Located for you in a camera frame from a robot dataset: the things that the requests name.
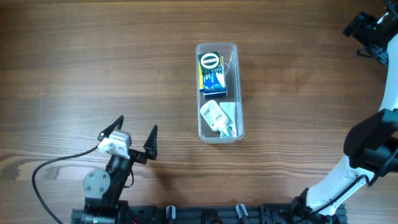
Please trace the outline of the blue yellow lozenge box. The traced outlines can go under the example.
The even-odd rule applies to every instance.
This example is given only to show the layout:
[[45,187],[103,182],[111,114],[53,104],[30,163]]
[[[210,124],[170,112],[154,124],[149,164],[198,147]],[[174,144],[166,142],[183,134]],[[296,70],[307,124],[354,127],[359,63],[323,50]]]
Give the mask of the blue yellow lozenge box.
[[226,91],[226,81],[225,81],[225,72],[224,72],[224,57],[221,56],[219,58],[221,71],[220,72],[211,72],[209,74],[205,74],[202,71],[202,68],[199,67],[199,90],[203,93],[214,93],[214,92],[222,92]]

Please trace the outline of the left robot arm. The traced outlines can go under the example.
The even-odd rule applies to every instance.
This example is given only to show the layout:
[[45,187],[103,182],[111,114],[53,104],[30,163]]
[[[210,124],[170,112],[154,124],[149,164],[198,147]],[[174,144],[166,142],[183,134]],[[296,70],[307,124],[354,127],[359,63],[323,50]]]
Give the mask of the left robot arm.
[[131,148],[131,134],[121,129],[123,121],[124,116],[120,116],[99,133],[97,148],[111,157],[104,169],[94,169],[85,176],[85,206],[80,212],[72,212],[72,223],[125,223],[129,204],[119,198],[128,188],[127,179],[134,177],[133,165],[145,165],[148,160],[157,159],[158,126],[152,128],[143,145],[144,150],[137,151]]

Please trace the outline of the white green medicine box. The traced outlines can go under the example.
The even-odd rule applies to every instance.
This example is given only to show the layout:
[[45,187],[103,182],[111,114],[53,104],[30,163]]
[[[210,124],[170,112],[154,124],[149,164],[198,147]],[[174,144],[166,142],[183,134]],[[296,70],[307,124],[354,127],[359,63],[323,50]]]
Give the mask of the white green medicine box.
[[228,116],[228,133],[230,137],[237,136],[236,130],[236,104],[235,102],[220,102],[221,109]]

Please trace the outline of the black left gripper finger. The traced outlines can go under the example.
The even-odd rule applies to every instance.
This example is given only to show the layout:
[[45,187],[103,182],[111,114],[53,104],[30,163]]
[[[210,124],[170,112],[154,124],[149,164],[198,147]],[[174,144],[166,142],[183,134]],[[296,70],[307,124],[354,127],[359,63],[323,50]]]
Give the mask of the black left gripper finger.
[[109,125],[107,128],[102,130],[102,132],[99,133],[97,139],[99,141],[102,141],[104,138],[109,138],[109,135],[115,130],[121,130],[121,127],[123,125],[124,121],[124,116],[121,115],[118,119],[116,119],[111,125]]
[[153,161],[157,159],[157,131],[158,125],[154,125],[143,146],[146,158]]

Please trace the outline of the white blue plaster box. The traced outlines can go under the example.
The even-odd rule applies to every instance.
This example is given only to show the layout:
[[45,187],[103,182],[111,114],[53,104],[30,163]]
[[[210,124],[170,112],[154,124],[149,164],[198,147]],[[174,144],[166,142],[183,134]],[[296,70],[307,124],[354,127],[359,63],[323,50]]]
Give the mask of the white blue plaster box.
[[205,98],[215,98],[215,97],[219,97],[219,96],[227,96],[228,95],[228,91],[224,90],[224,91],[212,91],[212,92],[204,92],[203,96]]

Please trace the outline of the white spray bottle clear cap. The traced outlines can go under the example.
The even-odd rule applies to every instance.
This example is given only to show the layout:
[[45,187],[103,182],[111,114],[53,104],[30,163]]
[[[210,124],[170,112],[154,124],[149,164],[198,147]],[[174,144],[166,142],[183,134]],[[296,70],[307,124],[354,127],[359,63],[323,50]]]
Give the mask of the white spray bottle clear cap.
[[207,101],[200,108],[200,114],[213,131],[231,136],[228,128],[229,117],[215,100]]

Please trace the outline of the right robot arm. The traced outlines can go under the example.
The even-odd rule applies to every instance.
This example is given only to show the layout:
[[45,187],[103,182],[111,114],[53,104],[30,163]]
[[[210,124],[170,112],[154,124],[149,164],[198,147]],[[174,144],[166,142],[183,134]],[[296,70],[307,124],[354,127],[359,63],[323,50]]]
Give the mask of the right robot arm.
[[289,215],[301,221],[330,218],[362,186],[397,172],[397,138],[393,137],[397,132],[397,16],[391,12],[380,19],[358,15],[344,34],[359,40],[369,58],[387,65],[384,96],[379,111],[349,131],[339,163],[321,182],[294,198]]

